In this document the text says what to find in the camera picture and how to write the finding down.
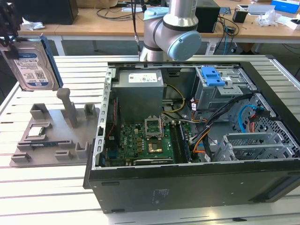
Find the hard drive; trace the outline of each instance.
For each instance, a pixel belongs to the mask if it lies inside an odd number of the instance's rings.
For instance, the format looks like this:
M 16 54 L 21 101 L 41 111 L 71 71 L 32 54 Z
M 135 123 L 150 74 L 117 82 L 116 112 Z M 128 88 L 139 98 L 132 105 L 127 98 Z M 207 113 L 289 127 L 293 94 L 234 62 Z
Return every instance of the hard drive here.
M 14 73 L 22 90 L 57 90 L 63 86 L 48 41 L 45 37 L 24 39 L 14 42 L 18 59 L 1 51 Z

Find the desk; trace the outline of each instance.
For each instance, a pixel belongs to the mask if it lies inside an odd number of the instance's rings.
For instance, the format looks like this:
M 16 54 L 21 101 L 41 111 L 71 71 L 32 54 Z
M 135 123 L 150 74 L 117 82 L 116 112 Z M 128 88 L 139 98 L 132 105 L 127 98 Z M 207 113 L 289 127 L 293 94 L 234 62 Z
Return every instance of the desk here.
M 251 4 L 251 0 L 242 0 L 235 2 L 230 0 L 215 0 L 221 7 L 235 8 L 237 4 Z M 124 15 L 124 12 L 109 13 L 108 16 Z M 233 15 L 225 15 L 225 18 L 232 20 Z M 136 19 L 137 32 L 140 39 L 143 40 L 143 21 Z M 234 38 L 234 42 L 250 43 L 300 43 L 300 30 L 292 30 L 279 24 L 277 27 L 259 27 L 255 23 L 256 16 L 247 15 L 244 23 L 239 23 L 240 32 Z M 73 25 L 46 25 L 46 29 L 36 31 L 20 31 L 21 37 L 36 37 L 44 33 L 50 40 L 54 40 L 59 55 L 65 55 L 61 41 L 62 40 L 134 40 L 132 21 L 115 22 L 100 18 L 96 15 L 93 8 L 80 8 L 79 14 Z M 218 41 L 223 35 L 221 24 L 217 23 L 214 33 L 202 33 L 202 41 L 209 42 L 206 55 L 213 54 Z
M 137 60 L 136 56 L 55 57 L 64 87 L 71 89 L 70 99 L 76 108 L 83 108 L 87 102 L 100 105 L 107 62 Z M 293 83 L 288 84 L 287 79 L 299 83 L 276 60 L 262 55 L 195 56 L 189 59 L 200 60 L 251 62 L 277 95 L 291 107 L 291 112 L 299 115 L 299 107 L 295 105 L 299 90 Z M 1 225 L 83 225 L 87 221 L 99 225 L 236 225 L 232 218 L 238 217 L 248 220 L 243 225 L 291 225 L 300 221 L 300 187 L 275 203 L 104 214 L 93 192 L 82 188 L 84 165 L 9 167 L 17 142 L 31 119 L 30 108 L 32 104 L 41 102 L 48 109 L 64 107 L 56 98 L 55 91 L 23 92 L 18 84 L 0 106 Z

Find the green circuit board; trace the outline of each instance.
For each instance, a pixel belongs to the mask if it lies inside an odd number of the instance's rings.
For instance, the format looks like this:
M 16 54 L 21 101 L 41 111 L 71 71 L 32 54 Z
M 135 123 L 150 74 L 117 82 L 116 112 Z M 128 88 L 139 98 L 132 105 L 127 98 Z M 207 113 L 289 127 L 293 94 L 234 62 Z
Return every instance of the green circuit board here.
M 156 125 L 148 124 L 148 132 L 157 132 Z M 147 140 L 144 124 L 123 124 L 121 127 L 121 148 L 117 158 L 173 158 L 173 148 L 170 137 L 169 125 L 164 126 L 162 140 Z M 156 144 L 156 149 L 149 151 L 149 145 Z
M 191 127 L 183 123 L 186 140 L 191 137 Z M 159 132 L 158 123 L 148 123 L 148 132 Z M 120 147 L 109 149 L 107 159 L 110 166 L 125 166 L 125 162 L 137 159 L 174 159 L 170 126 L 162 127 L 163 137 L 147 140 L 144 124 L 122 124 L 120 130 Z

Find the plastic bag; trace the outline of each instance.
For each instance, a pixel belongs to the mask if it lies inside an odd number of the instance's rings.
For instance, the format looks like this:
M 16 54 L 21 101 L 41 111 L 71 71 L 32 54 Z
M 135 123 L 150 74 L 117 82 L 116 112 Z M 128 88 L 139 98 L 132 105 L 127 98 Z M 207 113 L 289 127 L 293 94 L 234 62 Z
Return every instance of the plastic bag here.
M 275 25 L 277 26 L 276 20 L 281 17 L 281 14 L 275 12 L 274 9 L 269 10 L 266 12 L 265 15 L 259 15 L 255 21 L 257 22 L 258 25 L 261 27 L 263 26 L 270 26 L 270 25 Z
M 31 31 L 45 28 L 45 26 L 43 25 L 42 22 L 29 22 L 29 21 L 25 20 L 24 18 L 23 18 L 22 26 L 25 29 L 28 29 Z

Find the computer tower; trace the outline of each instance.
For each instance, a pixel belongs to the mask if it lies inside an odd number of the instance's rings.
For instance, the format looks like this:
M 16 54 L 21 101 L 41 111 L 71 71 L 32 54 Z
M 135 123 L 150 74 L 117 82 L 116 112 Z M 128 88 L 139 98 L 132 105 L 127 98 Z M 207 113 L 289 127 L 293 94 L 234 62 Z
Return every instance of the computer tower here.
M 85 175 L 103 212 L 272 203 L 298 187 L 300 122 L 270 85 L 250 62 L 109 62 Z M 128 108 L 148 114 L 126 122 Z
M 78 14 L 76 0 L 7 0 L 30 22 L 71 25 Z
M 197 31 L 199 33 L 213 33 L 219 12 L 220 6 L 213 0 L 198 0 L 195 13 L 199 20 Z

